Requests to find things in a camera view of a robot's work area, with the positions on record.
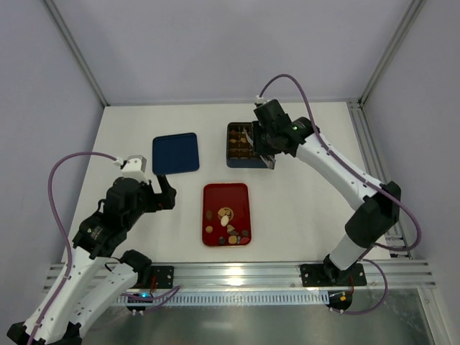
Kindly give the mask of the metal tongs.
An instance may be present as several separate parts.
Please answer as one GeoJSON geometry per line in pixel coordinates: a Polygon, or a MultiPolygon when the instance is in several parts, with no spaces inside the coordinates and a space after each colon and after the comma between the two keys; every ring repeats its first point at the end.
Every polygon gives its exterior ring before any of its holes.
{"type": "Polygon", "coordinates": [[[267,153],[260,153],[258,150],[262,149],[262,144],[257,144],[257,133],[254,133],[254,127],[251,126],[251,129],[248,130],[247,127],[243,129],[243,134],[245,141],[251,147],[252,155],[255,156],[260,162],[264,164],[267,169],[275,169],[275,158],[272,155],[267,153]]]}

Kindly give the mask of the blue tin lid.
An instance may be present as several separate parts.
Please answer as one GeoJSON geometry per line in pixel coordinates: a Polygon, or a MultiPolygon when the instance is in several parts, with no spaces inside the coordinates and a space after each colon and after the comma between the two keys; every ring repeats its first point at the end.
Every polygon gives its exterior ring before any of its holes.
{"type": "Polygon", "coordinates": [[[155,175],[191,173],[199,167],[195,133],[171,134],[152,140],[152,171],[155,175]]]}

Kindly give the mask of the blue chocolate tin box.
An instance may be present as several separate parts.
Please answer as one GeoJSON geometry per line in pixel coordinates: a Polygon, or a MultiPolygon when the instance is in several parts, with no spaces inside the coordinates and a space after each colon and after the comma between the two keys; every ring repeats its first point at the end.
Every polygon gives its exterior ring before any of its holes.
{"type": "Polygon", "coordinates": [[[251,147],[244,138],[243,129],[251,129],[251,122],[230,122],[226,130],[226,165],[238,169],[267,169],[262,162],[252,155],[251,147]]]}

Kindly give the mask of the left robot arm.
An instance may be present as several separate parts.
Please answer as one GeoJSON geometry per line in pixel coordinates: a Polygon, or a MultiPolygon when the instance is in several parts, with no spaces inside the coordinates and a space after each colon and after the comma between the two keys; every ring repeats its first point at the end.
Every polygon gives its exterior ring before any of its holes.
{"type": "Polygon", "coordinates": [[[80,344],[120,295],[129,288],[150,284],[151,259],[130,249],[108,277],[88,289],[142,215],[174,208],[176,190],[164,175],[157,179],[160,193],[153,191],[150,181],[128,177],[114,181],[103,208],[80,224],[70,256],[46,298],[26,321],[10,326],[7,336],[15,344],[80,344]]]}

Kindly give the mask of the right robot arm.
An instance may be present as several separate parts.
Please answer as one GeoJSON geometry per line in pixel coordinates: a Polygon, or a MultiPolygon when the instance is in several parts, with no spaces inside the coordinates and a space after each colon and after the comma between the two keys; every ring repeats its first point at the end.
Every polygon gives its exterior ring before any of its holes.
{"type": "Polygon", "coordinates": [[[247,140],[269,169],[275,155],[298,158],[325,178],[345,198],[353,210],[345,224],[345,234],[322,265],[322,275],[331,285],[347,283],[359,259],[399,220],[401,189],[397,183],[384,184],[351,164],[320,133],[313,121],[295,121],[276,99],[258,98],[247,140]]]}

